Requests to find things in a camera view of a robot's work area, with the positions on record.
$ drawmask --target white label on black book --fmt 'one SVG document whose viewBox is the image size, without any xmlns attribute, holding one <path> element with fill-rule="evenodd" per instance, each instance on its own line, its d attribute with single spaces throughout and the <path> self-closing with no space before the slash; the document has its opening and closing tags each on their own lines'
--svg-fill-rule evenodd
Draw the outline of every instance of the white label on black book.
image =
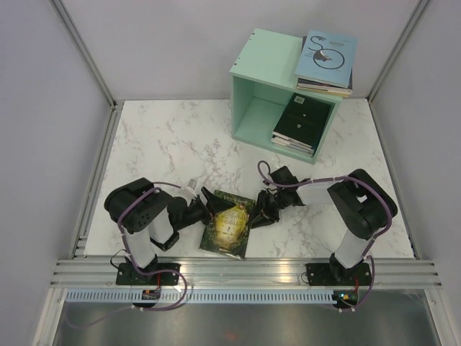
<svg viewBox="0 0 461 346">
<path fill-rule="evenodd" d="M 304 97 L 296 96 L 296 97 L 295 97 L 295 102 L 296 102 L 296 103 L 303 104 L 303 103 L 304 103 Z"/>
</svg>

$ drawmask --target stack of books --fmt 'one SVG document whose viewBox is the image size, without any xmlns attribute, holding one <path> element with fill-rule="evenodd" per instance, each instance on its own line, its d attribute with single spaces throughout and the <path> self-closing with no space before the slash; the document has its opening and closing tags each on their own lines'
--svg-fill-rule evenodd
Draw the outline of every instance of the stack of books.
<svg viewBox="0 0 461 346">
<path fill-rule="evenodd" d="M 272 143 L 312 157 L 317 150 L 331 107 L 329 104 L 293 94 L 272 131 Z"/>
<path fill-rule="evenodd" d="M 297 88 L 348 97 L 357 39 L 311 30 L 303 37 L 295 75 Z"/>
</svg>

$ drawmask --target yellow book cover image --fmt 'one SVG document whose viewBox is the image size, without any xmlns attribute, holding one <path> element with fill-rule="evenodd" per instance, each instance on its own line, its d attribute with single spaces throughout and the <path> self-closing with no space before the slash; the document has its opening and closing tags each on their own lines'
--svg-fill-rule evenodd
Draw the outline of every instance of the yellow book cover image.
<svg viewBox="0 0 461 346">
<path fill-rule="evenodd" d="M 212 223 L 205 227 L 200 249 L 242 260 L 250 233 L 247 222 L 256 202 L 219 190 L 215 191 L 215 195 L 236 206 L 217 214 Z"/>
</svg>

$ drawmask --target white marble surface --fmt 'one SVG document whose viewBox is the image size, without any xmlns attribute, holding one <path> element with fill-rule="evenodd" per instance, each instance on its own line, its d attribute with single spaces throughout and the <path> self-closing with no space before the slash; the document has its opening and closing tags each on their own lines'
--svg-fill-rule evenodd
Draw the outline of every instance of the white marble surface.
<svg viewBox="0 0 461 346">
<path fill-rule="evenodd" d="M 139 177 L 185 185 L 190 178 L 214 189 L 255 198 L 264 185 L 256 163 L 275 170 L 287 165 L 298 179 L 344 175 L 365 169 L 395 199 L 370 109 L 364 99 L 341 103 L 315 165 L 290 159 L 231 138 L 228 100 L 130 101 L 118 125 L 104 181 L 94 211 L 87 254 L 122 249 L 119 231 L 103 208 L 115 188 Z M 174 188 L 165 190 L 172 195 Z M 290 208 L 272 226 L 251 230 L 247 257 L 329 257 L 340 244 L 345 225 L 333 205 Z M 171 229 L 166 213 L 152 232 L 163 241 Z M 198 249 L 203 225 L 181 231 L 181 239 L 159 256 L 209 256 Z M 412 257 L 410 241 L 398 214 L 371 253 L 376 257 Z"/>
</svg>

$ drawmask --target gray wall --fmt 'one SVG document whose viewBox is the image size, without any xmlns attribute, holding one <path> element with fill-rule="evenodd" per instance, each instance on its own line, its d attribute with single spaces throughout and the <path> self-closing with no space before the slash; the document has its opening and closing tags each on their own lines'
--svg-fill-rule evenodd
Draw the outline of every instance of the gray wall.
<svg viewBox="0 0 461 346">
<path fill-rule="evenodd" d="M 375 101 L 417 249 L 461 326 L 461 1 L 433 1 Z"/>
<path fill-rule="evenodd" d="M 32 343 L 108 116 L 47 0 L 0 1 L 0 345 Z"/>
<path fill-rule="evenodd" d="M 229 96 L 255 27 L 359 38 L 355 96 L 367 96 L 417 0 L 64 0 L 118 99 Z"/>
</svg>

